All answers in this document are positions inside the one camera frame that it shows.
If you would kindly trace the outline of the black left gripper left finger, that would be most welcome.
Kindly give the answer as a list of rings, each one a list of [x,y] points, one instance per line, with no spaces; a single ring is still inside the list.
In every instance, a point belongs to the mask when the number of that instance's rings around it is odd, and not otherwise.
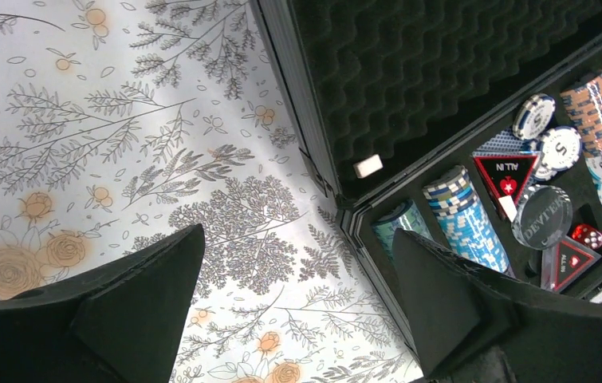
[[[0,382],[166,382],[205,253],[195,224],[0,301]]]

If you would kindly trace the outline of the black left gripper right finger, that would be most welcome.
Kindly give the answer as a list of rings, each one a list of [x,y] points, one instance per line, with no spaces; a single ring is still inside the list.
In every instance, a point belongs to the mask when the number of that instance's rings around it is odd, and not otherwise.
[[[602,382],[602,304],[542,290],[398,230],[395,270],[429,382]]]

